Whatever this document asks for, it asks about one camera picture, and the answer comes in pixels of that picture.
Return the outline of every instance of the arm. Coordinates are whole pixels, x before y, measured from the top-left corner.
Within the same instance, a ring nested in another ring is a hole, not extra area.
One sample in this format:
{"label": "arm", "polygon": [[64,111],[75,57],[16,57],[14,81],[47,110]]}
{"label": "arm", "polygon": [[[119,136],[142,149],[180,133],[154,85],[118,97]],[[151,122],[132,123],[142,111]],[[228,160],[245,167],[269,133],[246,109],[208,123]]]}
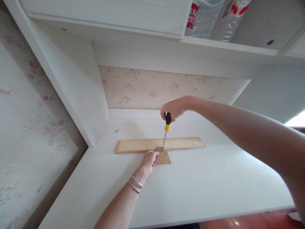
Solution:
{"label": "arm", "polygon": [[175,121],[186,110],[204,116],[236,145],[277,171],[305,224],[305,135],[263,115],[231,105],[185,96],[164,105]]}
{"label": "arm", "polygon": [[[159,152],[154,150],[147,151],[140,167],[134,172],[133,176],[142,186],[144,186],[146,179],[152,173],[153,167],[156,166],[156,156],[158,154]],[[133,178],[130,179],[130,182],[137,190],[141,190]],[[102,213],[94,229],[127,229],[138,197],[139,194],[129,183],[126,183]]]}

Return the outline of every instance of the floral wallpaper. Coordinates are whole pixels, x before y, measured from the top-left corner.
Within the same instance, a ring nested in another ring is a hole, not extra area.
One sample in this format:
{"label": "floral wallpaper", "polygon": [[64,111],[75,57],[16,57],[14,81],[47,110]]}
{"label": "floral wallpaper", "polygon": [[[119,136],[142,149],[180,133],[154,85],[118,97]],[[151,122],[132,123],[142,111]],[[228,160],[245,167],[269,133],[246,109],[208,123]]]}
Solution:
{"label": "floral wallpaper", "polygon": [[3,10],[0,117],[0,228],[37,228],[87,145]]}
{"label": "floral wallpaper", "polygon": [[161,109],[185,95],[232,104],[250,80],[100,66],[109,108]]}

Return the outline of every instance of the yellow screwdriver handle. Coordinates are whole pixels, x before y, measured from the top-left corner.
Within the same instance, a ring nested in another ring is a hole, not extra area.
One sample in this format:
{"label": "yellow screwdriver handle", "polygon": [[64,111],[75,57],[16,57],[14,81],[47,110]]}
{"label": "yellow screwdriver handle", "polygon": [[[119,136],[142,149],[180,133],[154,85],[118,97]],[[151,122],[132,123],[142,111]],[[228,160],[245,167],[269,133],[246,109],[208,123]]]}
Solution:
{"label": "yellow screwdriver handle", "polygon": [[164,128],[165,131],[169,131],[170,126],[171,126],[170,124],[166,124],[166,125],[165,125],[165,128]]}
{"label": "yellow screwdriver handle", "polygon": [[166,125],[165,125],[165,128],[164,128],[165,131],[169,131],[171,123],[172,123],[171,113],[167,113],[166,114]]}

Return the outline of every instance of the screwdriver shaft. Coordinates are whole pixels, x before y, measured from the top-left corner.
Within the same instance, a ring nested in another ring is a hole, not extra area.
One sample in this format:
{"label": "screwdriver shaft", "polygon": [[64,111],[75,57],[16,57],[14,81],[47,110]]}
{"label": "screwdriver shaft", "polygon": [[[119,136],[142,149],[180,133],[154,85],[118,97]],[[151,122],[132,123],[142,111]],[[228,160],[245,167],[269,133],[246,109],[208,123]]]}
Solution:
{"label": "screwdriver shaft", "polygon": [[165,136],[164,136],[163,145],[164,145],[164,143],[165,143],[166,133],[167,133],[167,131],[165,131]]}

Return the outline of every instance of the wooden floor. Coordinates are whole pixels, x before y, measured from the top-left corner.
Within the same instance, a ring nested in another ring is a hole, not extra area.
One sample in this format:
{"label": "wooden floor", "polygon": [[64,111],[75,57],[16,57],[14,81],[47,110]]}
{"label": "wooden floor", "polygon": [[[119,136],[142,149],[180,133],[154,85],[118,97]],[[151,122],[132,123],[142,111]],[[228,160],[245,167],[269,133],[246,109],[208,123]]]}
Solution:
{"label": "wooden floor", "polygon": [[303,224],[288,216],[295,209],[265,212],[201,222],[201,229],[305,229]]}

